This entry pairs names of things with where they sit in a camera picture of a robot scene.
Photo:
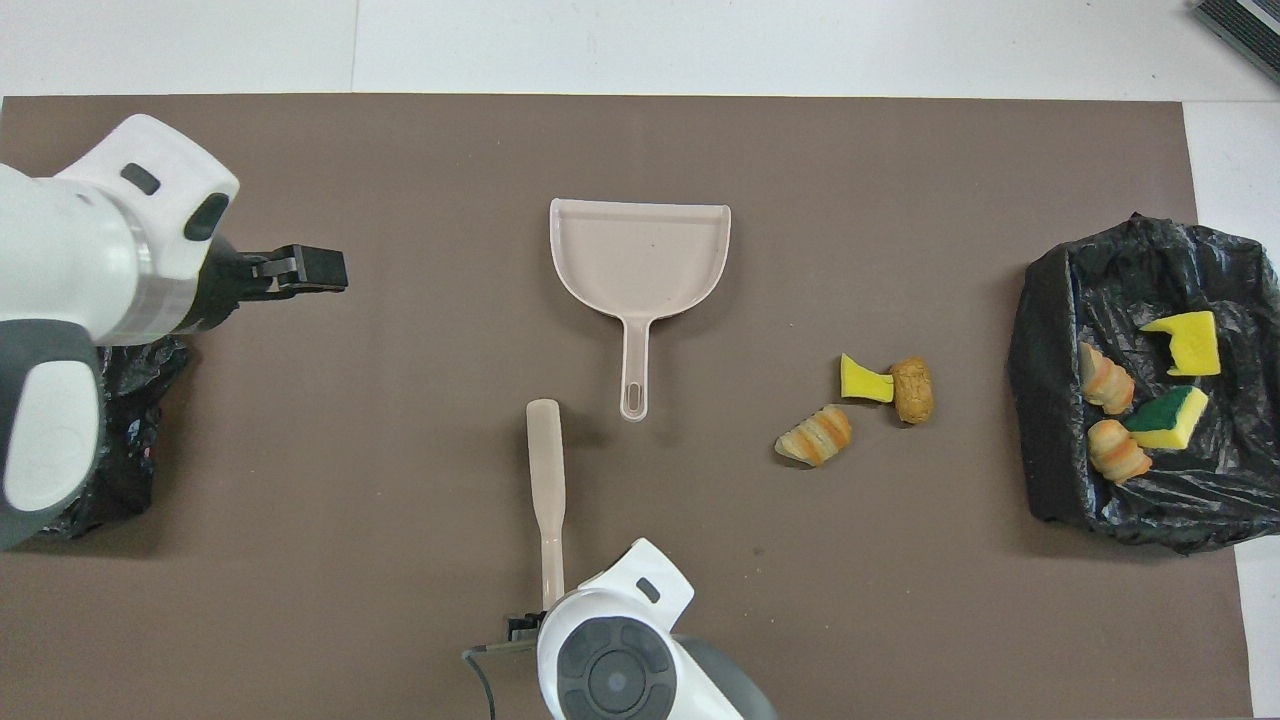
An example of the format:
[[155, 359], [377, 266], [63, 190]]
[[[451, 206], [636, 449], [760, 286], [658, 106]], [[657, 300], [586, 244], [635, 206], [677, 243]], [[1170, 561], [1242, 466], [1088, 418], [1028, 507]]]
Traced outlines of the black bag-lined bin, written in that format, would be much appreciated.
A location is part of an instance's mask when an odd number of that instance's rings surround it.
[[[1170, 377], [1169, 337], [1139, 327], [1201, 310], [1215, 314], [1222, 370]], [[1082, 341], [1133, 377], [1128, 414], [1083, 398]], [[1280, 534], [1280, 275], [1262, 243], [1135, 215], [1051, 249], [1027, 268], [1007, 377], [1036, 518], [1179, 553]], [[1210, 397], [1188, 448], [1142, 447], [1149, 471], [1106, 480], [1088, 429], [1178, 386]]]
[[188, 345], [173, 334], [99, 348], [104, 430], [97, 461], [84, 488], [37, 538], [70, 541], [150, 509], [161, 401], [188, 363]]

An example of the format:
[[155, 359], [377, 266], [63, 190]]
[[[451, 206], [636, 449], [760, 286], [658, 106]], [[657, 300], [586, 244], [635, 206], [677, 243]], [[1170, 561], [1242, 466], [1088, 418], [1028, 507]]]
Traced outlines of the brown toy bread roll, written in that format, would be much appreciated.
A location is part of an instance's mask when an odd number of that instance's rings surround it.
[[893, 382], [893, 407], [899, 419], [919, 425], [931, 419], [936, 401], [932, 374], [923, 357], [910, 356], [890, 368]]

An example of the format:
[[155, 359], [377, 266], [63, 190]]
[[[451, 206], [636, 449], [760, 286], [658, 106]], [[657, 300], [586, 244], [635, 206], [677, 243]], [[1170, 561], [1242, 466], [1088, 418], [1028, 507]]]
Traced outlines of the large yellow sponge piece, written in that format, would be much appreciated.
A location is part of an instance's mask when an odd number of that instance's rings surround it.
[[1217, 323], [1210, 310], [1162, 316], [1140, 325], [1139, 331], [1167, 336], [1172, 360], [1167, 369], [1170, 377], [1219, 375], [1222, 370]]

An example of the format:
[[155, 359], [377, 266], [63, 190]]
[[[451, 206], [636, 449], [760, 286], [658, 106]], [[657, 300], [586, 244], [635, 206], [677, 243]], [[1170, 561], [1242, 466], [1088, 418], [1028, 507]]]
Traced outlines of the brown table mat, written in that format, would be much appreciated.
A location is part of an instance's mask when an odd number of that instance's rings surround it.
[[[1036, 520], [1006, 355], [1027, 265], [1133, 213], [1196, 220], [1183, 113], [1143, 102], [221, 95], [8, 97], [60, 170], [146, 113], [239, 178], [242, 249], [349, 288], [192, 340], [152, 507], [0, 553], [0, 720], [485, 720], [461, 660], [540, 603], [525, 409], [564, 418], [570, 584], [639, 537], [678, 630], [782, 717], [1252, 712], [1234, 555]], [[553, 199], [723, 204], [723, 275], [652, 327], [556, 273]], [[934, 411], [842, 398], [919, 356]], [[774, 441], [835, 404], [819, 468]]]

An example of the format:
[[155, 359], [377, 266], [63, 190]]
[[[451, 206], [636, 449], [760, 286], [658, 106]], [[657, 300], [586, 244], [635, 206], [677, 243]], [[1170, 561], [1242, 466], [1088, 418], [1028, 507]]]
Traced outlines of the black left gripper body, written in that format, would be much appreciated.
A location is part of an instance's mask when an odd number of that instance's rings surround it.
[[198, 272], [195, 299], [184, 316], [184, 333], [211, 331], [242, 302], [259, 300], [261, 278], [255, 274], [255, 268], [260, 264], [260, 254], [239, 252], [229, 240], [215, 234]]

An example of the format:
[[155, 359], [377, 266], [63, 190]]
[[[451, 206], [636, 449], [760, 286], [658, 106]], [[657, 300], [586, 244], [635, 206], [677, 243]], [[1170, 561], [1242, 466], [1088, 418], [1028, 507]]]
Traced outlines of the small yellow sponge piece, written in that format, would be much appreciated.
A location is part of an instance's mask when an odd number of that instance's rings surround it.
[[895, 380], [891, 374], [873, 372], [842, 354], [838, 360], [840, 396], [842, 398], [870, 400], [891, 404]]

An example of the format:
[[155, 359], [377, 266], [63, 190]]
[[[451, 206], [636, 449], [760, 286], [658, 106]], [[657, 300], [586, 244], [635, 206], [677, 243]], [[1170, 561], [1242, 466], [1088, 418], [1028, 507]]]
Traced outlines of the striped toy croissant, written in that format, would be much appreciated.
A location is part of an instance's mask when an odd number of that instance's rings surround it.
[[774, 441], [774, 451], [809, 468], [819, 468], [852, 442], [847, 414], [835, 404], [814, 411]]
[[1152, 457], [1128, 428], [1114, 419], [1103, 419], [1088, 429], [1087, 450], [1092, 466], [1116, 486], [1144, 475], [1153, 466]]
[[1085, 341], [1078, 343], [1078, 352], [1083, 398], [1105, 415], [1128, 414], [1137, 392], [1129, 372]]

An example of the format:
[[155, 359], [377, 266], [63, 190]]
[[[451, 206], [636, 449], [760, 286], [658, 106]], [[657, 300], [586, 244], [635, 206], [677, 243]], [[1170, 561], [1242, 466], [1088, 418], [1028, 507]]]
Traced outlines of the beige plastic dustpan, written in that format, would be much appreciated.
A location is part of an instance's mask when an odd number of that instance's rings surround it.
[[686, 313], [721, 282], [732, 211], [723, 204], [553, 199], [549, 242], [562, 286], [622, 325], [620, 415], [649, 414], [652, 327]]

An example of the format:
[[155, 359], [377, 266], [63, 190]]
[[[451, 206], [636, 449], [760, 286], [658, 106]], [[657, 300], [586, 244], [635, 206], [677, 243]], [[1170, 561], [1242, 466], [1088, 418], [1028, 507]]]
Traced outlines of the green and yellow sponge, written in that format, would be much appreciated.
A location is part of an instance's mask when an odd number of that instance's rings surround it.
[[1123, 424], [1143, 448], [1185, 450], [1208, 404], [1198, 387], [1178, 386], [1142, 404]]

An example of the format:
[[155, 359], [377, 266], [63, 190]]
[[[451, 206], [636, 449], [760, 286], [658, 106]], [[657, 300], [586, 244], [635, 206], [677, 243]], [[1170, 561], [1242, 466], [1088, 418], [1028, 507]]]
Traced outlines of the beige hand brush black bristles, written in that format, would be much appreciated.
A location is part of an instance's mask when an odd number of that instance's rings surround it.
[[564, 594], [566, 478], [558, 402], [553, 398], [529, 402], [526, 433], [530, 491], [540, 537], [541, 609], [548, 611]]

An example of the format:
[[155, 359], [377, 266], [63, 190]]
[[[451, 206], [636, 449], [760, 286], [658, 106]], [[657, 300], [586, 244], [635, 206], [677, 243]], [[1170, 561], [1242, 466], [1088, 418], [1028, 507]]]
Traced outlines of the grey ridged panel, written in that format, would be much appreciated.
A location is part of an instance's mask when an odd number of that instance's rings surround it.
[[1280, 0], [1194, 0], [1194, 17], [1280, 85]]

